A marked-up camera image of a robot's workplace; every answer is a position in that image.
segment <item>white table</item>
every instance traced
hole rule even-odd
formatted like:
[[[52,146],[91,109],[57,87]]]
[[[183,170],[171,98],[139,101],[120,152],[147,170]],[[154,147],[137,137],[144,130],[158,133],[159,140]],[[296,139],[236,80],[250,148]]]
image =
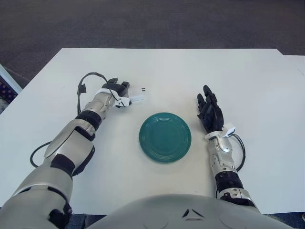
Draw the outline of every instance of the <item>white table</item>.
[[[147,91],[143,103],[109,111],[94,140],[93,160],[74,178],[74,213],[109,214],[165,193],[214,196],[207,142],[196,116],[204,84],[244,141],[247,157],[239,175],[260,211],[305,211],[305,78],[275,49],[62,49],[0,115],[0,206],[33,170],[33,149],[76,116],[77,84],[92,71]],[[103,83],[87,78],[82,107]],[[157,112],[180,116],[192,134],[189,152],[169,165],[151,161],[139,146],[142,123]],[[239,164],[241,150],[231,141]],[[34,160],[42,162],[42,155]]]

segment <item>robotic hand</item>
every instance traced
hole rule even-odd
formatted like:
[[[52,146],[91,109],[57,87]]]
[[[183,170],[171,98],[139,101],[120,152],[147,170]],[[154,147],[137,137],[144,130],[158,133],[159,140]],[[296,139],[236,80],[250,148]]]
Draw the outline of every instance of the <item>robotic hand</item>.
[[[104,78],[98,73],[86,76],[90,74]],[[86,92],[82,80],[78,96]],[[0,210],[0,228],[63,229],[66,226],[71,216],[72,177],[81,173],[92,158],[95,132],[109,109],[130,104],[129,98],[123,97],[129,83],[117,84],[117,81],[106,80],[94,99],[50,143],[42,165],[25,178]]]
[[[206,101],[201,94],[197,95],[198,118],[208,133],[205,139],[209,141],[210,167],[217,184],[216,196],[234,204],[256,208],[239,179],[232,159],[232,146],[228,137],[234,133],[235,127],[224,125],[223,113],[211,89],[205,85],[203,91]]]

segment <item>silver arm casing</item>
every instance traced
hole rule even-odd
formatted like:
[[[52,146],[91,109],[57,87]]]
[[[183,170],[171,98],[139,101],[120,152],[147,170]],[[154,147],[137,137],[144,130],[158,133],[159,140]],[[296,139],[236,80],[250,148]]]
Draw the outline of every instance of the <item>silver arm casing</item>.
[[[114,105],[108,93],[96,94],[54,138],[43,164],[34,169],[0,210],[0,229],[64,228],[71,208],[72,176],[94,153],[95,131]]]
[[[248,206],[258,211],[249,192],[244,189],[232,159],[232,146],[224,131],[215,131],[206,136],[209,141],[210,167],[216,179],[218,199]]]

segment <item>teal plate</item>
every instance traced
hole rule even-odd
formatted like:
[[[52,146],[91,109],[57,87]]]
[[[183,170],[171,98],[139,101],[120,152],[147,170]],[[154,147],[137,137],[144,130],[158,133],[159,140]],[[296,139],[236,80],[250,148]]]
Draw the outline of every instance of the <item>teal plate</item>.
[[[139,140],[142,150],[152,160],[170,163],[187,153],[192,136],[182,118],[171,113],[157,113],[142,124]]]

